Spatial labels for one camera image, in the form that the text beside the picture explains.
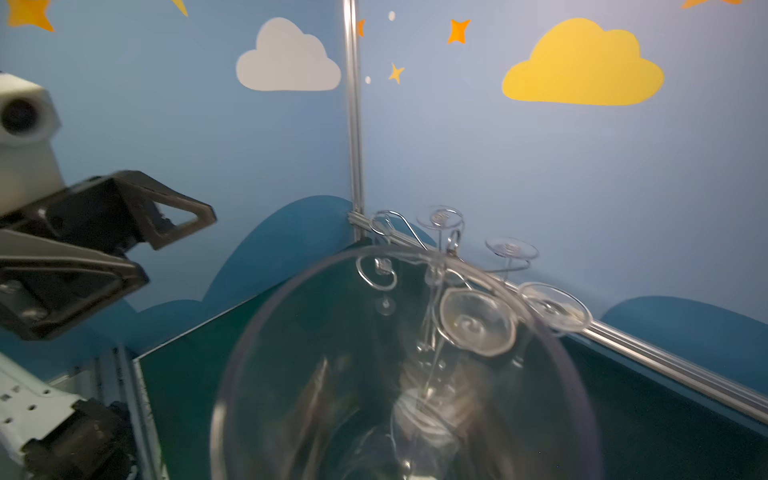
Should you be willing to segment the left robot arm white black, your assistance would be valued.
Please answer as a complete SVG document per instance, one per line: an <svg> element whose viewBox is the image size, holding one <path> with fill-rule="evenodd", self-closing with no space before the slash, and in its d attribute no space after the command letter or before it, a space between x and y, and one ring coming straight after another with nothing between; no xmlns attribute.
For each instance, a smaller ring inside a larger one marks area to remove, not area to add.
<svg viewBox="0 0 768 480"><path fill-rule="evenodd" d="M149 281L127 254L164 248L216 220L213 208L140 171L96 176L1 217L1 325L60 337ZM59 390L1 361L1 442L32 479L132 479L128 406Z"/></svg>

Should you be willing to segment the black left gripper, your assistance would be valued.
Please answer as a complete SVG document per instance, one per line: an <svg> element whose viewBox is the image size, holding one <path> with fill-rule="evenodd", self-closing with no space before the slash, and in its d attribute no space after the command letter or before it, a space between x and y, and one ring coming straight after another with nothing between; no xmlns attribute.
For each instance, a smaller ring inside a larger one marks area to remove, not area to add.
<svg viewBox="0 0 768 480"><path fill-rule="evenodd" d="M175 223L162 207L192 216ZM1 327L51 340L149 281L126 253L160 250L217 221L211 205L143 172L94 177L1 218Z"/></svg>

